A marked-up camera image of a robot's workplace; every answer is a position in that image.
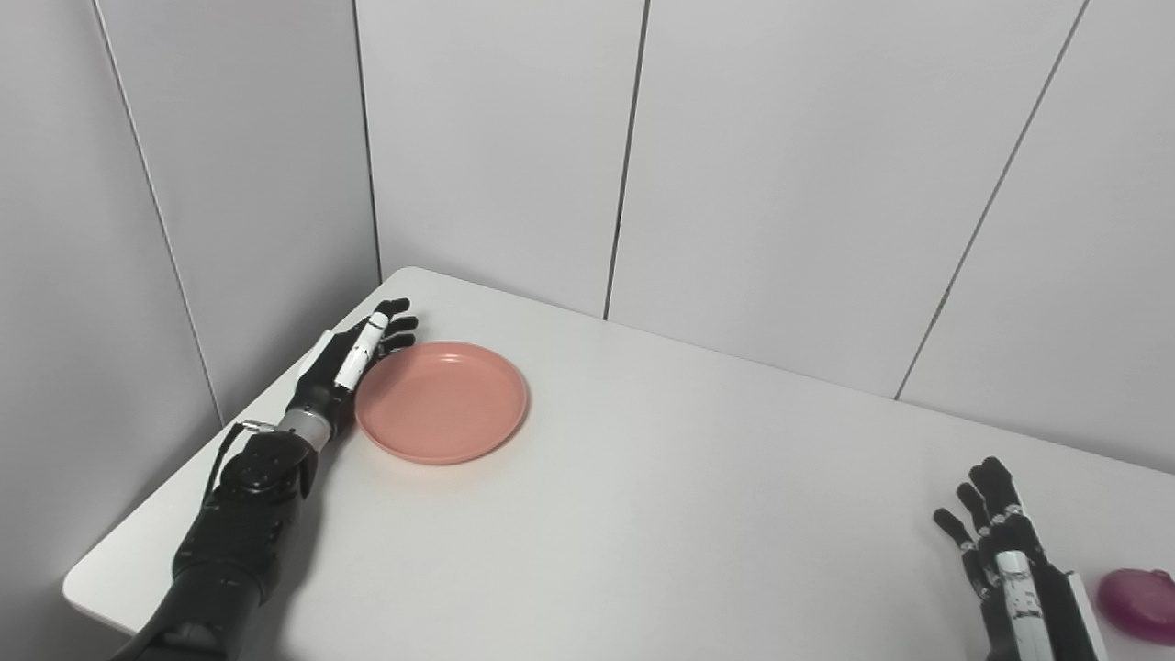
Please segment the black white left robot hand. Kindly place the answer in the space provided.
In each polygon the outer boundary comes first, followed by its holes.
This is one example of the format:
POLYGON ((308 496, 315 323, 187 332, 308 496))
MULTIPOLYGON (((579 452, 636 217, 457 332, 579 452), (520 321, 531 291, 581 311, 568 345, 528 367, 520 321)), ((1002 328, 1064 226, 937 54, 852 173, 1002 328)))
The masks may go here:
POLYGON ((355 393, 365 375, 416 342, 419 319, 407 297, 381 301, 371 313, 341 333, 324 333, 298 372, 293 398, 278 423, 318 446, 349 427, 355 393))

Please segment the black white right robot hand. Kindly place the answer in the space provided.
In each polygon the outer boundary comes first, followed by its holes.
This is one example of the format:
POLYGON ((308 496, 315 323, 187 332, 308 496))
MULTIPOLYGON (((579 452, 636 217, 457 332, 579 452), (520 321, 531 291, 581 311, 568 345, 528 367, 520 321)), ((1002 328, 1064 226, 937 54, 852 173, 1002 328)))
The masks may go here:
POLYGON ((980 602, 991 660, 1107 660, 1082 578, 1046 557, 1010 468, 988 456, 956 486, 972 522, 936 508, 980 602))

